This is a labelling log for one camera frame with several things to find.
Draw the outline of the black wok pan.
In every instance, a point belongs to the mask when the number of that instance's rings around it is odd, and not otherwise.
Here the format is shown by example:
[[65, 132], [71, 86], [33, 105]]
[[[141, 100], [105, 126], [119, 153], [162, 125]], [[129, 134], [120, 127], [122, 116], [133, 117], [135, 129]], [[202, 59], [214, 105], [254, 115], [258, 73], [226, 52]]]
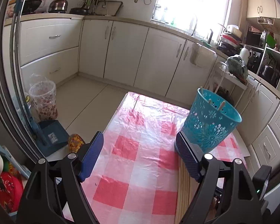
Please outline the black wok pan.
[[41, 5], [42, 0], [25, 0], [22, 15], [35, 14], [35, 11]]

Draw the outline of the yellow patterned slipper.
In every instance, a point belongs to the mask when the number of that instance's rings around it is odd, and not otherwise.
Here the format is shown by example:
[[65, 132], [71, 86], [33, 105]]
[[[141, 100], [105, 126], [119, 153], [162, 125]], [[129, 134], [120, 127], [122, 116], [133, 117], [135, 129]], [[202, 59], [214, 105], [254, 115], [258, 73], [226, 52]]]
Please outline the yellow patterned slipper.
[[85, 142], [78, 134], [72, 134], [68, 138], [68, 147], [70, 153], [77, 153], [81, 146], [84, 144]]

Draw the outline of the kitchen faucet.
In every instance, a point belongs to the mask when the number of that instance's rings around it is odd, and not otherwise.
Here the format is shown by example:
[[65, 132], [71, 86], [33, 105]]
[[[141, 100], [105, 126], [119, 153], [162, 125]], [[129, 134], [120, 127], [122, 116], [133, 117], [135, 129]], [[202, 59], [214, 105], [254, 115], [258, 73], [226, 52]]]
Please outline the kitchen faucet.
[[213, 36], [213, 30], [210, 29], [210, 33], [208, 34], [208, 37], [207, 37], [207, 43], [209, 45], [211, 44], [212, 36]]

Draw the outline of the metal kettle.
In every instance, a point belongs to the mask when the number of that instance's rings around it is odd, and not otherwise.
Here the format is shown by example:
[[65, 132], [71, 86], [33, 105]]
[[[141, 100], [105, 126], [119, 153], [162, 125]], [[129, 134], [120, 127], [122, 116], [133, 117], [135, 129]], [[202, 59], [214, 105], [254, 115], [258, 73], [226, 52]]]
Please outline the metal kettle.
[[68, 8], [67, 0], [53, 0], [50, 5], [48, 12], [49, 13], [66, 13]]

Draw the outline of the red white checkered tablecloth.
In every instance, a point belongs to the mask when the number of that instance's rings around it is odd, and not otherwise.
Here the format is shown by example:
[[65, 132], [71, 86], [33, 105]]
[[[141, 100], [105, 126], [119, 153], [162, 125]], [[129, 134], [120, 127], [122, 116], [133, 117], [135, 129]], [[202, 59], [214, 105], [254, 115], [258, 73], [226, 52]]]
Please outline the red white checkered tablecloth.
[[104, 131], [83, 191], [100, 223], [174, 223], [174, 143], [188, 110], [129, 92]]

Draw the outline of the white narrow storage cart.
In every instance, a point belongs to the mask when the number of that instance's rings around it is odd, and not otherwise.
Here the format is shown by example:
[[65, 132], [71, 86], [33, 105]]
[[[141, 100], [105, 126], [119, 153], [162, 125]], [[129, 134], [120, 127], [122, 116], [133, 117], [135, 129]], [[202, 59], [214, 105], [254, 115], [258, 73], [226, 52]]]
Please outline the white narrow storage cart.
[[236, 108], [248, 88], [248, 81], [242, 83], [236, 76], [230, 74], [226, 63], [218, 61], [215, 62], [204, 88], [216, 94], [220, 88], [228, 91], [228, 96]]

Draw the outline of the white thermos jug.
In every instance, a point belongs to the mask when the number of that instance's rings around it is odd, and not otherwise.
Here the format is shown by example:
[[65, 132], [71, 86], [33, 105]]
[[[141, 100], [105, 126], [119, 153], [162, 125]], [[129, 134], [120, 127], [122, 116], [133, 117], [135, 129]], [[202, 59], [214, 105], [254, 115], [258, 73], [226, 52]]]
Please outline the white thermos jug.
[[241, 57], [244, 65], [247, 65], [250, 58], [250, 47], [248, 45], [244, 45], [244, 47], [240, 51], [239, 56]]

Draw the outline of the floral lined trash bin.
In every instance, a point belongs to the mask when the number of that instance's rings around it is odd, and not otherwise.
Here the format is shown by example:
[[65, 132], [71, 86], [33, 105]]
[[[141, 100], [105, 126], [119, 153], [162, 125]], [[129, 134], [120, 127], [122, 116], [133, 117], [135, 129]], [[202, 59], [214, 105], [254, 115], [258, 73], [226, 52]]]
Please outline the floral lined trash bin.
[[33, 73], [30, 76], [28, 91], [40, 121], [56, 120], [57, 111], [57, 86], [45, 76]]

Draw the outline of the white hanging door bin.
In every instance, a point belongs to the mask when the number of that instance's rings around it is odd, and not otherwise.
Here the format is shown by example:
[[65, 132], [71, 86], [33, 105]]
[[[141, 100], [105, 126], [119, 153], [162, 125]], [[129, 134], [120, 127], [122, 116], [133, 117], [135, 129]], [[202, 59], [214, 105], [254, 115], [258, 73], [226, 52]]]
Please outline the white hanging door bin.
[[217, 54], [214, 51], [199, 43], [193, 44], [191, 51], [190, 62], [199, 68], [210, 69], [217, 58]]

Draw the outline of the teal perforated plastic basket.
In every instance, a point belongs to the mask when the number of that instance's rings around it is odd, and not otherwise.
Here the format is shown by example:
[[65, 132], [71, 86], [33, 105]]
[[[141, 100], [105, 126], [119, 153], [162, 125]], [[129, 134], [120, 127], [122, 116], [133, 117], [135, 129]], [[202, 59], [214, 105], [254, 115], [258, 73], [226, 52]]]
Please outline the teal perforated plastic basket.
[[218, 108], [222, 101], [219, 95], [200, 88], [181, 128], [189, 142], [208, 153], [217, 147], [242, 122], [239, 112], [226, 101], [221, 111]]

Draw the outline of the green plastic bag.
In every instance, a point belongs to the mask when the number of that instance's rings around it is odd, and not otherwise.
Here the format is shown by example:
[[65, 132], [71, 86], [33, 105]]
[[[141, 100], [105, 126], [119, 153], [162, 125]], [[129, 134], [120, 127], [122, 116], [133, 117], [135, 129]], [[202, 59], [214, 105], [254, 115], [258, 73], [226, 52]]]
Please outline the green plastic bag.
[[241, 82], [246, 83], [248, 78], [248, 69], [239, 55], [230, 56], [226, 60], [228, 71]]

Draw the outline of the blue dustpan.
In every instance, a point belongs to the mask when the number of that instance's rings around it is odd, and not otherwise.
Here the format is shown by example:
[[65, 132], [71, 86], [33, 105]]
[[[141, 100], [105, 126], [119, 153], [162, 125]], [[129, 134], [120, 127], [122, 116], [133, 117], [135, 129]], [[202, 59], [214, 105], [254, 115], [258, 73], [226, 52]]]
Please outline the blue dustpan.
[[68, 144], [69, 134], [58, 120], [46, 120], [38, 123], [43, 142], [38, 145], [42, 154], [47, 157]]

